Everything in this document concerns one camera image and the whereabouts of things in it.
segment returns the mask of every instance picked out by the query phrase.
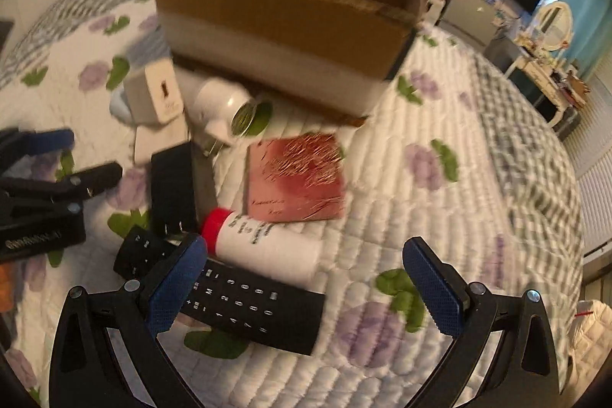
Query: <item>wooden floor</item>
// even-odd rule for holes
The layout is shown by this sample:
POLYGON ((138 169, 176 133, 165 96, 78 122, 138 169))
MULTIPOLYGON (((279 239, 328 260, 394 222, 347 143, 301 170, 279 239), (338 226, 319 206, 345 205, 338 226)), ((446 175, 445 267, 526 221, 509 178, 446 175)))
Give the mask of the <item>wooden floor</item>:
POLYGON ((596 299, 612 306, 612 271, 583 287, 580 299, 587 301, 596 299))

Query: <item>teal curtain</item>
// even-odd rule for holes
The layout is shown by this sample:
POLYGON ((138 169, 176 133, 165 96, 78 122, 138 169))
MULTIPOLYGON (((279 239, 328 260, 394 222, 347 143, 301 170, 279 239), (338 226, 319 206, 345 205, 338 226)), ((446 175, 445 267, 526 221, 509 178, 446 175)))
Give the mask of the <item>teal curtain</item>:
POLYGON ((578 60, 579 76, 588 79, 612 46, 612 0, 560 0, 571 8, 574 37, 564 56, 578 60))

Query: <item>bed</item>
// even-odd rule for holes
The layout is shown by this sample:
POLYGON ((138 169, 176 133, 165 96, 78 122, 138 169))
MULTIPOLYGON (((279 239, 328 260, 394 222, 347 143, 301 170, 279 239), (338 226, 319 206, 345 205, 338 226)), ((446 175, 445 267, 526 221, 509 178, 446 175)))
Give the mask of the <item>bed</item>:
MULTIPOLYGON (((86 205, 84 244, 18 265, 7 358, 44 406, 68 290, 117 289, 112 263, 122 235, 147 223, 147 172, 133 166, 134 130, 109 114, 110 91, 127 68, 168 54, 154 0, 59 0, 0 68, 0 128, 71 127, 76 137, 72 151, 25 158, 10 175, 54 180, 105 161, 124 168, 115 190, 86 205)), ((258 97, 272 103, 272 116, 261 135, 216 157, 219 204, 243 209, 249 143, 324 131, 342 146, 347 209, 339 220, 288 224, 324 241, 311 290, 326 293, 326 307, 310 357, 227 337, 184 315, 160 335, 206 406, 404 406, 449 345, 428 315, 409 332, 381 283, 402 267, 411 236, 468 282, 515 295, 540 291, 564 385, 582 273, 579 194, 559 140, 497 68, 430 27, 363 127, 339 127, 279 95, 258 97)), ((134 394, 147 401, 113 339, 134 394)), ((495 342, 461 401, 475 394, 495 342)))

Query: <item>white bottle with red cap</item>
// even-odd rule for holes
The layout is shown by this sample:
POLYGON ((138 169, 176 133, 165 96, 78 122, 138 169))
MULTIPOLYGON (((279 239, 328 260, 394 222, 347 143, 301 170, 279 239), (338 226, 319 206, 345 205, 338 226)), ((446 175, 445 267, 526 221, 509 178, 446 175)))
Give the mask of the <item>white bottle with red cap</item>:
POLYGON ((215 208, 202 228, 208 254, 223 263, 299 288, 308 288, 322 250, 322 241, 215 208))

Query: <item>mirror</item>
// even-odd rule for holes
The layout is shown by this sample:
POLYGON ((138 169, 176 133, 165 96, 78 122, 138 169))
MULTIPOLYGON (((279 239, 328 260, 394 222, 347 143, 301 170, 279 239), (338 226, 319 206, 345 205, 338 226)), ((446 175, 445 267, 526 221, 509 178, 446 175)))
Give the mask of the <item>mirror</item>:
POLYGON ((573 17, 567 3, 556 1, 541 7, 535 22, 535 29, 543 34, 542 49, 558 50, 563 41, 571 42, 573 17))

